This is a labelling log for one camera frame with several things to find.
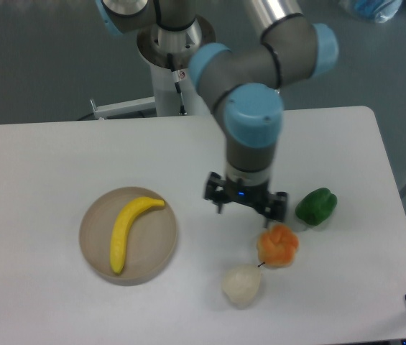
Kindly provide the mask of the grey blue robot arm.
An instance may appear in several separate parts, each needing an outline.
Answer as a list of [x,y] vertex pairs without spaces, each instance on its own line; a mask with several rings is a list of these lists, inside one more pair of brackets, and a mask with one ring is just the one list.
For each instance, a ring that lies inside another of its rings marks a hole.
[[137,32],[158,116],[210,114],[221,128],[225,173],[209,175],[205,199],[284,221],[287,194],[269,192],[284,110],[279,91],[336,64],[333,30],[310,23],[296,1],[245,1],[259,44],[236,54],[216,41],[194,1],[98,1],[97,7],[115,35]]

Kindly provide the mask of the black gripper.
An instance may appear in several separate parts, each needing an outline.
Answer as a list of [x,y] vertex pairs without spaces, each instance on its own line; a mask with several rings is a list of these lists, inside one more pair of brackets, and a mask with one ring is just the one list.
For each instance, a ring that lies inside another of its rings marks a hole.
[[222,214],[227,203],[252,208],[264,217],[264,227],[268,227],[271,222],[285,221],[288,205],[288,193],[270,193],[268,187],[269,179],[250,183],[245,178],[226,174],[224,180],[218,173],[210,172],[203,198],[216,206],[218,214]]

